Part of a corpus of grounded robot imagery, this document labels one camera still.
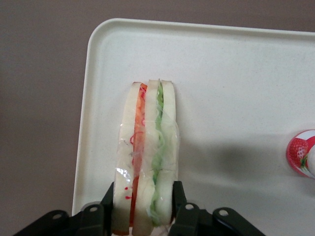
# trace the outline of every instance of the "plastic-wrapped sandwich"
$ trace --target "plastic-wrapped sandwich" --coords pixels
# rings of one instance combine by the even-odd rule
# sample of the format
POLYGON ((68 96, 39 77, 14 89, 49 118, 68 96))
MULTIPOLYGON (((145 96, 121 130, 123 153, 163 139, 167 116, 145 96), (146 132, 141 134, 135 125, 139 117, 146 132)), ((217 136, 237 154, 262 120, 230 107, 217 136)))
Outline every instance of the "plastic-wrapped sandwich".
POLYGON ((112 232, 148 236, 172 219, 179 133, 171 81, 134 82, 124 108, 114 186, 112 232))

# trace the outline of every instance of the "strawberry yogurt container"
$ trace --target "strawberry yogurt container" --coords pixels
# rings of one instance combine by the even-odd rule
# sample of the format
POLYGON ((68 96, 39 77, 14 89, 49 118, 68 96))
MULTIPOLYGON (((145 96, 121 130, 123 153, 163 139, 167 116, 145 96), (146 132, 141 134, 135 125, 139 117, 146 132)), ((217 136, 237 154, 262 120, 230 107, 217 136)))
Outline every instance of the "strawberry yogurt container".
POLYGON ((315 130, 296 135, 287 146, 286 158, 296 172, 315 178, 315 130))

